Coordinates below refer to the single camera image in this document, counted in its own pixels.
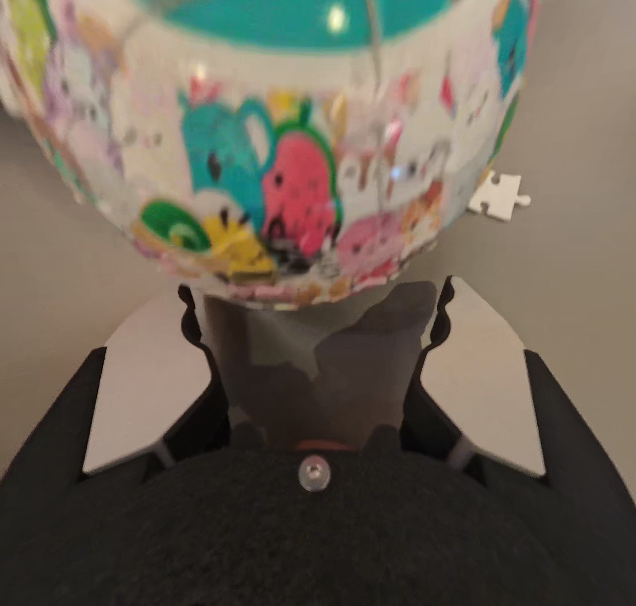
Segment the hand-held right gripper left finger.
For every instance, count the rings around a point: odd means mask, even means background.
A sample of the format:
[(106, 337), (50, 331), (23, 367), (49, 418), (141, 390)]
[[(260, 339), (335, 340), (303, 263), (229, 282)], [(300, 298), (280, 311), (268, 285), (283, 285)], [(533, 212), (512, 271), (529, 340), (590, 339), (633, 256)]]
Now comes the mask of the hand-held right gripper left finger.
[(168, 468), (223, 445), (228, 400), (185, 284), (135, 311), (105, 346), (82, 472), (140, 456)]

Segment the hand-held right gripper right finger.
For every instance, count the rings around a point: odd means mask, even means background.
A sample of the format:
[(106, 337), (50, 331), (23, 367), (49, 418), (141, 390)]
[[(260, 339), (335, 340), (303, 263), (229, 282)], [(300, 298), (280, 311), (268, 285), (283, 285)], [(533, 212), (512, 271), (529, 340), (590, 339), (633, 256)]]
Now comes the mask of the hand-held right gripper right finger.
[(463, 279), (448, 276), (403, 405), (404, 449), (463, 471), (476, 457), (546, 474), (525, 346)]

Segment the colourful cartoon puzzle ball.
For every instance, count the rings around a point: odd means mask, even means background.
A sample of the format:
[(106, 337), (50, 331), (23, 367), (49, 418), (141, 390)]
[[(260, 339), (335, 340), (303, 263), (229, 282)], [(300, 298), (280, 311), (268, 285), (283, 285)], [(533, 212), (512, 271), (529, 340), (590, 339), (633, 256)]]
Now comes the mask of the colourful cartoon puzzle ball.
[(386, 284), (493, 171), (540, 0), (1, 0), (1, 101), (79, 203), (249, 307)]

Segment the white puzzle piece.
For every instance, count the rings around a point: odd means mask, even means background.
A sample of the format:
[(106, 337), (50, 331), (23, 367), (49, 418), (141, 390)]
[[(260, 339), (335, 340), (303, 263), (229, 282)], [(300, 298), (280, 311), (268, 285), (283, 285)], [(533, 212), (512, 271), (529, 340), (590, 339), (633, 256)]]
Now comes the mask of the white puzzle piece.
[(475, 190), (467, 209), (488, 219), (509, 223), (515, 209), (528, 208), (531, 198), (521, 192), (522, 176), (489, 171)]

